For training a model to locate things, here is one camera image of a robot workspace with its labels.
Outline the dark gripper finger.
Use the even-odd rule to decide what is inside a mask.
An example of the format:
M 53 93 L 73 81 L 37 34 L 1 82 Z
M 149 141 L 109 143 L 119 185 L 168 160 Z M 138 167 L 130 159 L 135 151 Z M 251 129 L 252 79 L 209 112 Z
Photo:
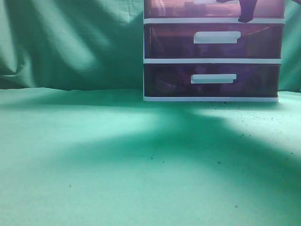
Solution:
M 239 0 L 241 15 L 238 19 L 241 23 L 248 23 L 253 20 L 257 0 Z

